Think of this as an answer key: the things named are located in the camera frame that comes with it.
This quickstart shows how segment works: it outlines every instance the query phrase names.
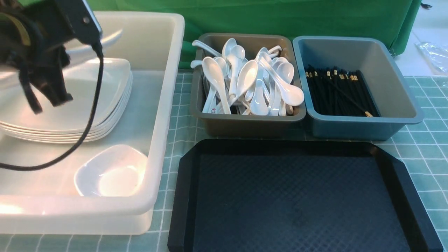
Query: white bowl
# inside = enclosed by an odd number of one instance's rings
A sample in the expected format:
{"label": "white bowl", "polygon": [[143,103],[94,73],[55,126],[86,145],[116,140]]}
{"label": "white bowl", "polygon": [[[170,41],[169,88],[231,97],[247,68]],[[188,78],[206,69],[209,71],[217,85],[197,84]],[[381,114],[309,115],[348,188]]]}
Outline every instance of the white bowl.
{"label": "white bowl", "polygon": [[114,145],[76,171],[76,190],[81,196],[131,196],[141,186],[147,159],[129,145]]}

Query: black tray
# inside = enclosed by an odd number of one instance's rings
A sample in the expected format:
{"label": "black tray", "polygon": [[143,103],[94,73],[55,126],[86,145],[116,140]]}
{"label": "black tray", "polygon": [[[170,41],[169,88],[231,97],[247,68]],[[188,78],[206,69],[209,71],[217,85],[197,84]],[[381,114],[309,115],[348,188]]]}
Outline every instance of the black tray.
{"label": "black tray", "polygon": [[443,251],[405,165],[375,145],[214,139],[180,161],[168,248]]}

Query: green cloth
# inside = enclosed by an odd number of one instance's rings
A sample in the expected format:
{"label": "green cloth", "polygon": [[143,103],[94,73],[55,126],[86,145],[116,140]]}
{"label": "green cloth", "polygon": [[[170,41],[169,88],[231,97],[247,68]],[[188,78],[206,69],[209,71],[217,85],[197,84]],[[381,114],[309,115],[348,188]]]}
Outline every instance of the green cloth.
{"label": "green cloth", "polygon": [[[22,0],[24,4],[36,0]],[[207,32],[369,37],[405,50],[421,0],[88,0],[93,10],[179,13],[185,18],[180,68]]]}

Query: teal checkered tablecloth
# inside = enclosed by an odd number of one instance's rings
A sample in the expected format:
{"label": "teal checkered tablecloth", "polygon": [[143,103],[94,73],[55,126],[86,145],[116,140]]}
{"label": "teal checkered tablecloth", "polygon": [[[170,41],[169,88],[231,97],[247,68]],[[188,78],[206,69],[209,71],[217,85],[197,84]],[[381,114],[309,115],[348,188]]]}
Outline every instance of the teal checkered tablecloth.
{"label": "teal checkered tablecloth", "polygon": [[[208,138],[190,114],[191,71],[177,76],[162,180],[151,228],[143,235],[0,235],[0,252],[166,252],[180,158]],[[402,160],[445,247],[448,246],[448,78],[406,78],[425,120],[374,142]],[[286,139],[314,140],[300,129]]]}

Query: white plastic bin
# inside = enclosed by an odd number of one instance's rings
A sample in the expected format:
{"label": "white plastic bin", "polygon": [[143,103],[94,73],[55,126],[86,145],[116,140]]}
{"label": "white plastic bin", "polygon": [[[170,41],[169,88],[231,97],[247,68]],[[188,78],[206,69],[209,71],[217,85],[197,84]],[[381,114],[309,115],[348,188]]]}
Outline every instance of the white plastic bin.
{"label": "white plastic bin", "polygon": [[[62,162],[35,172],[0,169],[0,233],[134,235],[151,225],[162,174],[177,68],[184,35],[178,14],[96,12],[107,36],[123,29],[106,57],[129,60],[134,84],[116,128],[83,144]],[[142,188],[129,197],[82,197],[73,175],[82,164],[115,144],[148,155]],[[70,145],[32,143],[0,136],[0,162],[37,165]]]}

